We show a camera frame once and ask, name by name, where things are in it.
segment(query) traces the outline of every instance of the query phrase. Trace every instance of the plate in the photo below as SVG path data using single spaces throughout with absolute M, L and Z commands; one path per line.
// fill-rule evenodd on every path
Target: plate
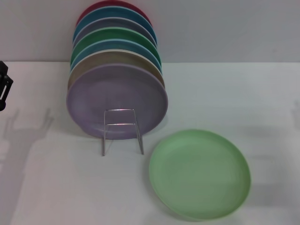
M 149 59 L 135 52 L 109 49 L 93 53 L 82 59 L 70 73 L 68 88 L 86 71 L 106 63 L 124 63 L 140 67 L 153 74 L 165 86 L 159 69 Z
M 99 41 L 96 42 L 92 45 L 89 45 L 86 47 L 84 50 L 82 50 L 77 57 L 74 59 L 72 65 L 71 65 L 71 70 L 77 65 L 78 62 L 80 62 L 83 58 L 102 51 L 102 50 L 108 50 L 108 49 L 121 49 L 121 50 L 128 50 L 131 52 L 135 52 L 139 55 L 144 56 L 145 58 L 149 59 L 162 73 L 161 66 L 155 58 L 155 56 L 144 46 L 139 45 L 136 42 L 133 41 L 128 41 L 124 39 L 108 39 L 104 41 Z
M 241 152 L 209 131 L 185 130 L 161 141 L 150 160 L 150 181 L 160 200 L 191 220 L 226 216 L 250 190 Z
M 81 39 L 73 49 L 72 56 L 71 56 L 71 64 L 73 63 L 75 57 L 89 45 L 98 41 L 103 41 L 106 39 L 116 39 L 116 38 L 133 41 L 144 46 L 153 55 L 155 55 L 159 64 L 161 65 L 161 60 L 156 47 L 146 37 L 133 30 L 126 29 L 126 28 L 116 28 L 116 27 L 108 27 L 108 28 L 95 30 L 90 34 L 86 35 L 83 39 Z
M 124 7 L 103 7 L 96 9 L 89 14 L 87 14 L 76 26 L 74 35 L 73 35 L 73 41 L 75 40 L 75 37 L 78 35 L 78 33 L 88 24 L 91 22 L 94 22 L 96 20 L 106 18 L 106 17 L 121 17 L 125 19 L 129 19 L 132 21 L 135 21 L 136 23 L 143 26 L 154 38 L 155 42 L 157 43 L 156 35 L 154 33 L 154 30 L 151 26 L 151 24 L 140 14 L 137 12 L 124 8 Z
M 159 80 L 148 71 L 127 64 L 95 67 L 79 77 L 67 94 L 71 118 L 84 132 L 98 138 L 103 137 L 107 109 L 134 109 L 143 135 L 162 121 L 167 108 L 167 94 Z M 132 114 L 121 112 L 107 116 L 106 123 L 133 122 Z M 106 137 L 136 138 L 136 129 L 132 125 L 110 126 Z
M 140 10 L 138 7 L 131 5 L 130 3 L 127 3 L 127 2 L 123 2 L 123 1 L 107 0 L 107 1 L 97 2 L 93 5 L 91 5 L 90 7 L 88 7 L 86 10 L 84 10 L 84 12 L 80 15 L 76 25 L 81 21 L 82 18 L 84 18 L 91 11 L 94 11 L 98 8 L 105 7 L 105 6 L 122 6 L 122 7 L 129 8 L 129 9 L 141 14 L 151 24 L 149 18 L 146 16 L 146 14 L 142 10 Z
M 140 33 L 141 35 L 145 36 L 155 47 L 157 47 L 153 37 L 143 26 L 139 25 L 138 23 L 132 20 L 118 17 L 103 18 L 86 25 L 76 36 L 73 46 L 75 46 L 84 36 L 91 33 L 92 31 L 105 27 L 123 27 L 130 30 L 134 30 Z

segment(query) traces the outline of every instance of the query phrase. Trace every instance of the black object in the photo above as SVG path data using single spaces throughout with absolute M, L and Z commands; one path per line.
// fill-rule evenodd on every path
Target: black object
M 8 76 L 7 65 L 0 61 L 0 111 L 5 109 L 5 100 L 8 97 L 8 93 L 13 82 L 14 81 Z

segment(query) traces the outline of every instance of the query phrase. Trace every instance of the red plate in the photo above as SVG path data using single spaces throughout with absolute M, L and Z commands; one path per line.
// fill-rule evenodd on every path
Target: red plate
M 76 26 L 78 25 L 78 23 L 81 21 L 82 18 L 84 18 L 88 13 L 90 13 L 91 11 L 94 11 L 98 8 L 101 7 L 105 7 L 105 6 L 122 6 L 122 7 L 126 7 L 129 8 L 133 11 L 136 11 L 137 13 L 141 14 L 143 17 L 145 17 L 146 20 L 149 21 L 149 23 L 151 24 L 149 18 L 146 16 L 146 14 L 140 10 L 138 7 L 131 5 L 128 2 L 124 2 L 124 1 L 119 1 L 119 0 L 106 0 L 106 1 L 100 1 L 95 3 L 94 5 L 91 5 L 90 7 L 88 7 L 83 13 L 81 13 L 79 19 L 77 20 Z

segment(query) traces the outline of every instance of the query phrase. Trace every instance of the tan plate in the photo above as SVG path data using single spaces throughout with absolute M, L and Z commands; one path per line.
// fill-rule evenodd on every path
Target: tan plate
M 96 52 L 82 59 L 72 69 L 67 88 L 69 89 L 71 85 L 88 70 L 109 63 L 125 63 L 143 68 L 152 73 L 165 87 L 165 83 L 159 69 L 149 59 L 135 52 L 110 49 Z

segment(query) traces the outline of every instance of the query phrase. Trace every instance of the blue plate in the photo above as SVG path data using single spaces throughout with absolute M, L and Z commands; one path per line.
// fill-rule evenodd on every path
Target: blue plate
M 121 17 L 125 19 L 129 19 L 137 22 L 142 25 L 154 38 L 155 43 L 157 43 L 156 35 L 151 24 L 146 20 L 142 15 L 138 14 L 136 11 L 125 7 L 117 7 L 117 6 L 107 6 L 96 9 L 89 14 L 87 14 L 76 26 L 73 41 L 75 40 L 78 33 L 89 23 L 94 22 L 95 20 L 99 20 L 106 17 Z
M 93 32 L 94 30 L 98 30 L 105 27 L 123 27 L 123 28 L 134 30 L 142 34 L 143 36 L 145 36 L 155 47 L 157 46 L 151 34 L 138 23 L 125 18 L 108 17 L 108 18 L 96 20 L 86 25 L 75 37 L 75 40 L 73 42 L 73 47 L 76 46 L 76 44 L 87 34 Z
M 145 48 L 144 46 L 136 42 L 128 41 L 124 39 L 107 39 L 89 45 L 76 56 L 76 58 L 74 59 L 71 65 L 71 70 L 85 57 L 93 53 L 102 50 L 107 50 L 107 49 L 122 49 L 122 50 L 128 50 L 140 54 L 146 57 L 147 59 L 149 59 L 162 73 L 162 69 L 157 58 L 147 48 Z

